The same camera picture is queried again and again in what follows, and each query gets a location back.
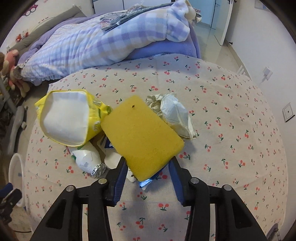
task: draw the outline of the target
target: metal screw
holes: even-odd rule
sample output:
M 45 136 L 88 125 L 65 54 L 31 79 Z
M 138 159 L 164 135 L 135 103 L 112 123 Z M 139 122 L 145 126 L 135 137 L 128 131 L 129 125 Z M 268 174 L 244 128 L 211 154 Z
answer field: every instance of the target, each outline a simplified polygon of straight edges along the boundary
M 101 178 L 99 179 L 99 184 L 105 184 L 107 182 L 107 179 L 106 178 Z
M 228 184 L 224 185 L 223 187 L 226 191 L 231 191 L 232 187 Z
M 66 187 L 67 192 L 72 192 L 74 190 L 74 186 L 70 185 Z
M 192 182 L 193 184 L 197 184 L 197 183 L 199 183 L 199 179 L 198 178 L 196 178 L 196 177 L 193 177 L 193 178 L 191 178 L 191 180 L 190 180 L 190 182 Z

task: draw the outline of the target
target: purple blanket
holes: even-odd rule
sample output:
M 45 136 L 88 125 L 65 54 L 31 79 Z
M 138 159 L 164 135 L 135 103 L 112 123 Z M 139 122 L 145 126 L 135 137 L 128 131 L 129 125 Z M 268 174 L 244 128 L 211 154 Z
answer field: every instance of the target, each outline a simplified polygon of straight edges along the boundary
M 37 40 L 34 44 L 32 44 L 29 50 L 20 57 L 18 64 L 24 63 L 33 54 L 35 54 L 59 27 L 65 24 L 70 24 L 70 23 L 83 23 L 89 19 L 92 19 L 100 15 L 101 14 L 94 14 L 90 17 L 74 18 L 74 19 L 61 22 L 60 24 L 53 27 L 51 30 L 44 33 L 39 40 Z M 145 58 L 145 57 L 149 57 L 149 56 L 153 56 L 161 53 L 179 53 L 179 54 L 184 54 L 184 55 L 188 55 L 195 58 L 201 58 L 200 48 L 199 48 L 199 44 L 198 44 L 198 40 L 194 31 L 194 28 L 191 24 L 189 24 L 189 27 L 190 27 L 190 35 L 185 41 L 173 42 L 166 39 L 163 41 L 153 42 L 143 48 L 135 49 L 133 52 L 130 53 L 130 55 L 126 58 L 126 60 Z

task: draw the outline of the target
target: blue and white checkered blanket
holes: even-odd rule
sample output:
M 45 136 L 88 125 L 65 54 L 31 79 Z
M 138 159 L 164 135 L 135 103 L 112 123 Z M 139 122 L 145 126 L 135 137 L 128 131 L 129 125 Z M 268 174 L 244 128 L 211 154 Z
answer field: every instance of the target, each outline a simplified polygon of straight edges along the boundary
M 21 76 L 38 85 L 89 67 L 124 60 L 134 49 L 165 39 L 182 42 L 189 35 L 185 0 L 142 13 L 117 28 L 104 32 L 100 17 L 58 28 L 31 58 L 18 66 Z

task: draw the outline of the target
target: yellow bag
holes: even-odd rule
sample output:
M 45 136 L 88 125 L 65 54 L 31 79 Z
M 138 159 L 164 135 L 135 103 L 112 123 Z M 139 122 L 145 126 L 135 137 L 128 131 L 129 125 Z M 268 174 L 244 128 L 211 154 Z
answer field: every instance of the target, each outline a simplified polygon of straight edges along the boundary
M 81 146 L 97 135 L 112 109 L 86 90 L 51 91 L 35 103 L 44 134 L 66 146 Z

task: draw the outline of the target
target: cherry print sheet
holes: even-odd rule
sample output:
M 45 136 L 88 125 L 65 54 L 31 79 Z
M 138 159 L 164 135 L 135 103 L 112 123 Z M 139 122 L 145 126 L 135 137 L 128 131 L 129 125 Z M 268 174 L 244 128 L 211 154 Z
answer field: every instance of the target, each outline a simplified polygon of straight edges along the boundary
M 248 77 L 169 54 L 84 69 L 49 87 L 75 89 L 86 89 L 113 108 L 133 94 L 145 100 L 148 95 L 175 92 L 198 133 L 177 155 L 180 165 L 209 185 L 232 185 L 265 233 L 275 223 L 282 226 L 288 191 L 285 150 L 265 97 Z M 94 182 L 65 146 L 44 135 L 38 121 L 25 169 L 26 207 L 33 228 L 67 185 Z M 121 200 L 108 212 L 113 240 L 123 241 L 184 240 L 190 216 L 190 208 L 176 198 L 167 167 L 145 191 L 126 180 Z M 84 206 L 84 240 L 87 214 Z M 212 217 L 210 240 L 215 239 L 214 212 Z

